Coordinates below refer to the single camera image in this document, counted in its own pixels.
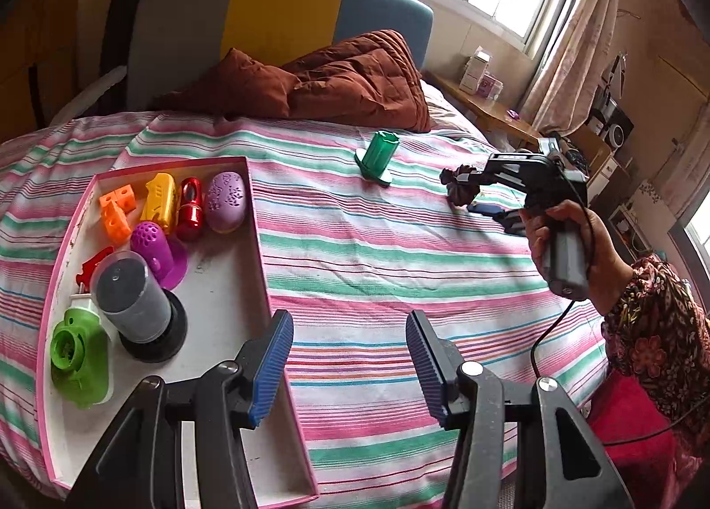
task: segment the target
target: brown comforter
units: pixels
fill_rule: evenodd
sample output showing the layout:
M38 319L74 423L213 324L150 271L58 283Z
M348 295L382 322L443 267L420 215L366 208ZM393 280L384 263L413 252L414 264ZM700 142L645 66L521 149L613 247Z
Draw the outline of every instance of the brown comforter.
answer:
M154 100L159 110L235 118L294 118L428 132L429 113L402 35L379 30L269 67L231 49L183 91Z

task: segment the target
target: curtain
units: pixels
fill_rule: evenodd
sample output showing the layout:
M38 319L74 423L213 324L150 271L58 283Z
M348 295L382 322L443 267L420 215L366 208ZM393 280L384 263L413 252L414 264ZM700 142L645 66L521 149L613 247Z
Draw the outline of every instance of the curtain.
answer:
M710 103L706 103L698 120L663 168L653 184L663 201L680 218L697 198L704 197L705 182L710 177Z
M587 119L607 61L619 0L575 0L536 75L521 118L543 133L574 132Z

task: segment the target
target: orange block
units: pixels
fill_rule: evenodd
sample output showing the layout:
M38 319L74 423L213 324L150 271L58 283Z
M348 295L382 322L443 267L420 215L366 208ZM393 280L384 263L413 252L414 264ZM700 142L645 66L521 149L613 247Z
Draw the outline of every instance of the orange block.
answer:
M109 239L116 246L125 244L130 237L130 226L126 213L115 201L108 201L101 211L101 219Z
M106 193L99 197L99 206L101 207L101 210L104 211L111 201L115 202L125 213L130 213L136 208L136 197L133 193L133 189L130 187L130 184L122 186L115 191L111 191L110 193Z

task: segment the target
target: green cylinder holder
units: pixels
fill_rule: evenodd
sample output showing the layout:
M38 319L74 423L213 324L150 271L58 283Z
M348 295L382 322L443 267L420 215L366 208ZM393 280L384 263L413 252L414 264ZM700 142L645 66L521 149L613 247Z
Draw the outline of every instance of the green cylinder holder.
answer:
M383 186L392 183L392 175L387 170L387 165L399 146L399 136L388 130L379 130L372 137L370 146L355 151L357 162L362 176L375 181Z

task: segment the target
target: white box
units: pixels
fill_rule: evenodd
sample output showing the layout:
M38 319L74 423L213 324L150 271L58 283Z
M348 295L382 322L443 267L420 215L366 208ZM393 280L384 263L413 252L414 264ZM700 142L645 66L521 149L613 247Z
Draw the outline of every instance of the white box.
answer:
M135 225L146 198L145 185L155 173L171 173L178 186L187 177L197 177L207 187L214 175L226 171L239 172L244 179L250 210L233 233L218 235L205 227L198 241L185 245L187 275L173 290L187 312L184 346L172 359L149 364L133 359L115 343L109 353L115 372L113 397L102 405L77 409L52 384L49 347L54 326L69 307L70 295L77 292L75 275L81 272L82 263L110 244L100 225L99 197L125 184L133 186L138 207L128 216ZM160 375L171 383L199 377L221 360L233 359L244 341L262 334L271 314L246 158L175 160L94 176L59 248L40 327L37 409L42 454L51 482L66 490L72 487L99 437L142 378ZM109 321L102 325L109 336L116 337ZM284 508L317 497L317 482L285 371L271 412L256 430L242 431L241 438L260 508ZM182 476L185 506L199 509L194 423L182 424Z
M465 93L476 94L478 79L485 74L489 62L491 62L491 55L484 52L481 47L478 47L476 52L473 53L471 60L469 60L469 63L466 65L466 71L464 72L464 77L461 79L459 88Z

